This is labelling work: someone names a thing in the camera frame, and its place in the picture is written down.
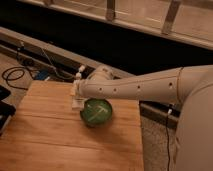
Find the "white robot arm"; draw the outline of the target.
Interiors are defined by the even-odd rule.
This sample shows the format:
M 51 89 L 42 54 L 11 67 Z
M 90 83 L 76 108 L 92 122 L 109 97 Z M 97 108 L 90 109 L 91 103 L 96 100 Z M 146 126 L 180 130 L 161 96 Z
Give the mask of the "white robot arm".
M 71 88 L 72 107 L 88 98 L 180 104 L 172 171 L 213 171 L 213 65 L 187 66 L 115 79 L 106 65 Z

